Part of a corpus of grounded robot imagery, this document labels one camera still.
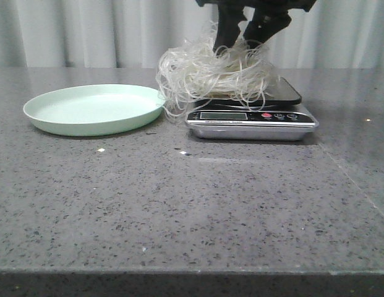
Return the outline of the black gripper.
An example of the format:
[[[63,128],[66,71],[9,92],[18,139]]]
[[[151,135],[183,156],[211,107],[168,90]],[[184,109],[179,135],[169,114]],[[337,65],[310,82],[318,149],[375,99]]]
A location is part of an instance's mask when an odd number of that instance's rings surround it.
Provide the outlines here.
[[[291,17],[285,11],[302,9],[308,12],[315,4],[315,0],[196,0],[196,2],[200,7],[205,4],[218,5],[218,27],[213,50],[225,50],[234,46],[240,34],[239,23],[245,20],[244,7],[255,8],[252,20],[243,33],[244,40],[252,50],[291,23]]]

